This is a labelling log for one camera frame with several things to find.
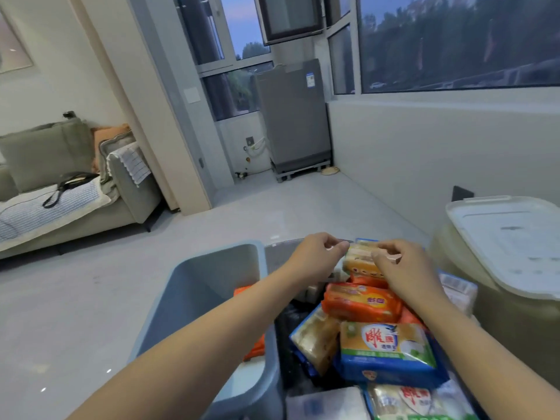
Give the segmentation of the checkered white towel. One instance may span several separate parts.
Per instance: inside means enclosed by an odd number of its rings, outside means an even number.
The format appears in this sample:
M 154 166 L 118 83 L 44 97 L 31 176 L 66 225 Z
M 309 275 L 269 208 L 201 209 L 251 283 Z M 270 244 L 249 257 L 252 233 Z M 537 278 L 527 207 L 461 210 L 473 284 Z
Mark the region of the checkered white towel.
M 124 169 L 137 188 L 152 174 L 151 169 L 144 159 L 144 154 L 136 141 L 110 152 L 106 159 L 108 174 L 110 176 L 113 175 L 111 173 L 109 161 L 116 159 L 124 166 Z

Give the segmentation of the orange soap bar packet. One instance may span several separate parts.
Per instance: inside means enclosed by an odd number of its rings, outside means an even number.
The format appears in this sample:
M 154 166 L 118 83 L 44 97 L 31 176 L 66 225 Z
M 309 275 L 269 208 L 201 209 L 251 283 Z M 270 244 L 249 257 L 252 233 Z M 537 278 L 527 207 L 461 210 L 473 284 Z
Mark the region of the orange soap bar packet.
M 328 284 L 321 301 L 325 314 L 357 323 L 397 323 L 403 306 L 389 289 L 353 283 Z

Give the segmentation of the grey sofa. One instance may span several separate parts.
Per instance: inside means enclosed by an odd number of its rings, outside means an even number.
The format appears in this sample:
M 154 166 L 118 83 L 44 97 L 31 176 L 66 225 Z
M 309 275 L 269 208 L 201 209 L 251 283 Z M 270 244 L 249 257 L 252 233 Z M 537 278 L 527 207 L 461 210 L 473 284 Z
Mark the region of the grey sofa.
M 61 229 L 47 233 L 36 240 L 2 252 L 0 253 L 0 260 L 65 244 L 75 239 L 81 239 L 126 225 L 142 225 L 146 223 L 147 219 L 163 200 L 162 192 L 153 174 L 146 178 L 141 186 L 137 188 L 120 161 L 112 159 L 109 161 L 109 165 L 113 175 L 109 176 L 111 178 L 110 181 L 116 185 L 119 191 L 119 198 L 114 203 L 97 209 L 84 218 L 65 225 Z M 18 192 L 4 159 L 4 161 L 0 161 L 0 202 L 9 200 L 19 194 L 22 193 Z

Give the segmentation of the white barcode packet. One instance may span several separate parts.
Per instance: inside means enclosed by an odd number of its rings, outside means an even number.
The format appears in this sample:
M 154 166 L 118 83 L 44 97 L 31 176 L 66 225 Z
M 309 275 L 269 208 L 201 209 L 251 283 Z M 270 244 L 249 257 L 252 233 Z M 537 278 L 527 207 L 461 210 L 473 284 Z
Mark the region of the white barcode packet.
M 472 317 L 478 286 L 443 271 L 439 271 L 438 276 L 449 300 L 467 317 Z

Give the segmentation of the yellow soap bar packet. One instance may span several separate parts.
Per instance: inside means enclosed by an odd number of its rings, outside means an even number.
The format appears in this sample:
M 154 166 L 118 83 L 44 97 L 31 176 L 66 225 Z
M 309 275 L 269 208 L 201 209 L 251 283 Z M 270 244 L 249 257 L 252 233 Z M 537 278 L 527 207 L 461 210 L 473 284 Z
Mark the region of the yellow soap bar packet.
M 349 249 L 342 259 L 342 269 L 350 275 L 384 278 L 373 257 L 374 252 L 381 251 L 378 243 L 377 240 L 356 239 L 349 245 Z

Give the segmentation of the blue and yellow soap packet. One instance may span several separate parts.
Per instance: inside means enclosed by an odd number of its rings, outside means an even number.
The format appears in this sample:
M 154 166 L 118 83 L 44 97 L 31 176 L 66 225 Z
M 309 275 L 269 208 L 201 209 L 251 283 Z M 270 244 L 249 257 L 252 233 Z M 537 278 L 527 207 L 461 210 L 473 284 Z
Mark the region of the blue and yellow soap packet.
M 343 321 L 333 363 L 345 381 L 436 389 L 450 375 L 434 343 L 417 324 Z

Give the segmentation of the washing machine stand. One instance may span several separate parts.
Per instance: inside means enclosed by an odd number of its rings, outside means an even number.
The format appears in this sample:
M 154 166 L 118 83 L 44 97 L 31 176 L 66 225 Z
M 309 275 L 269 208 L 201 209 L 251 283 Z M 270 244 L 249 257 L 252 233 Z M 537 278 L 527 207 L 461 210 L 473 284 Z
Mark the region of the washing machine stand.
M 298 169 L 288 169 L 284 171 L 281 170 L 280 167 L 275 165 L 272 161 L 270 162 L 271 170 L 273 171 L 277 183 L 291 181 L 294 177 L 298 176 L 299 174 L 306 174 L 310 171 L 322 173 L 324 169 L 327 169 L 328 167 L 332 167 L 332 163 L 333 163 L 332 160 L 327 160 L 316 164 L 312 164 L 310 166 L 300 167 Z

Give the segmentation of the person's left forearm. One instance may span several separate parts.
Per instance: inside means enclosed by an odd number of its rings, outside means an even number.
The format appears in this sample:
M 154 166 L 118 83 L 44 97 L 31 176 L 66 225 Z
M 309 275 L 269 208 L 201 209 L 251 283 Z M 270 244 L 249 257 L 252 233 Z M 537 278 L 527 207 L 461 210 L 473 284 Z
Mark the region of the person's left forearm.
M 290 300 L 323 280 L 284 265 L 143 353 L 66 420 L 198 420 Z

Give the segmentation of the white paper packet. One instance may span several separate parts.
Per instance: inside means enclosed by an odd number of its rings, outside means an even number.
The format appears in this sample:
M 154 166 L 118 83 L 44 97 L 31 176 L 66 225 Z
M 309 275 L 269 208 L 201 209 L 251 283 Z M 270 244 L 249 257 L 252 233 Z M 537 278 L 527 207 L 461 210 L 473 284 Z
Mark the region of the white paper packet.
M 286 420 L 372 420 L 356 386 L 286 397 Z

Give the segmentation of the orange cushion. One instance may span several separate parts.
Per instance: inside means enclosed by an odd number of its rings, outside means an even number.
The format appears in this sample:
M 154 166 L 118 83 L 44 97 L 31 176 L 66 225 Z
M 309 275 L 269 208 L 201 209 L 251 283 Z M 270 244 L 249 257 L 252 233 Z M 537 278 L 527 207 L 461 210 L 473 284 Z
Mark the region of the orange cushion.
M 94 143 L 94 159 L 92 161 L 91 172 L 99 174 L 105 167 L 108 156 L 108 149 L 101 148 L 102 143 L 110 141 L 118 135 L 130 132 L 131 128 L 128 124 L 121 124 L 118 126 L 92 127 L 90 131 Z

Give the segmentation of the blue-grey plastic bin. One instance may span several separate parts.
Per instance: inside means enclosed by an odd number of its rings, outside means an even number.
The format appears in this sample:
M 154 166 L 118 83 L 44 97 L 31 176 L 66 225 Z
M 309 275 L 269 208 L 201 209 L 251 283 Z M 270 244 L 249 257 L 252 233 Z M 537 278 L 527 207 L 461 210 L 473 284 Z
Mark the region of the blue-grey plastic bin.
M 234 290 L 269 275 L 265 248 L 256 240 L 224 246 L 179 263 L 153 303 L 128 363 L 172 333 L 224 303 Z M 242 362 L 200 420 L 284 420 L 274 325 L 264 334 L 265 355 Z

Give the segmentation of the grey scalloped cushion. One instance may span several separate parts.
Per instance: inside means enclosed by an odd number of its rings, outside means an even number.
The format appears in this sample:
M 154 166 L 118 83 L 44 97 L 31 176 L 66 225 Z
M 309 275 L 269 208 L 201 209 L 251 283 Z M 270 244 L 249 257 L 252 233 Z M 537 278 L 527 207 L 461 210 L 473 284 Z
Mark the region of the grey scalloped cushion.
M 111 139 L 104 139 L 95 143 L 95 161 L 97 162 L 97 169 L 99 170 L 100 183 L 105 184 L 111 180 L 108 172 L 108 156 L 111 152 L 122 148 L 130 143 L 135 142 L 136 139 L 131 130 L 117 134 Z

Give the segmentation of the beige storage container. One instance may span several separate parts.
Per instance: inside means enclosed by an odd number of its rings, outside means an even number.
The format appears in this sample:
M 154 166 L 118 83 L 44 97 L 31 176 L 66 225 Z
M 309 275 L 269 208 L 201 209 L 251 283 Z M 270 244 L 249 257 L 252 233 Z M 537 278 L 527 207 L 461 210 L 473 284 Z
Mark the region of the beige storage container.
M 447 221 L 428 253 L 443 272 L 478 287 L 473 313 L 501 345 L 560 390 L 560 301 L 522 297 L 500 287 Z

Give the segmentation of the framed wall picture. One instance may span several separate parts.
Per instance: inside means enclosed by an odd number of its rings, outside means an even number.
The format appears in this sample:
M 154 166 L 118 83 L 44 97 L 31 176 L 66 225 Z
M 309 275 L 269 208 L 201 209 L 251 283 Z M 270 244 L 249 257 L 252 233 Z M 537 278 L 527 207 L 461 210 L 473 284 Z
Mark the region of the framed wall picture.
M 0 74 L 34 65 L 15 29 L 0 7 Z

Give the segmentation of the person's right hand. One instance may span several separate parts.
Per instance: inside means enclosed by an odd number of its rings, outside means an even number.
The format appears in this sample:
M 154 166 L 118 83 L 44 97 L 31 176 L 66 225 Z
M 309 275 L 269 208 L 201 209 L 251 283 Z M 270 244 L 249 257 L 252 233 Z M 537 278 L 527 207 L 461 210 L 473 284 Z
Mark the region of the person's right hand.
M 379 241 L 378 253 L 402 254 L 397 265 L 377 265 L 389 288 L 421 315 L 428 308 L 449 302 L 438 273 L 424 248 L 404 239 Z

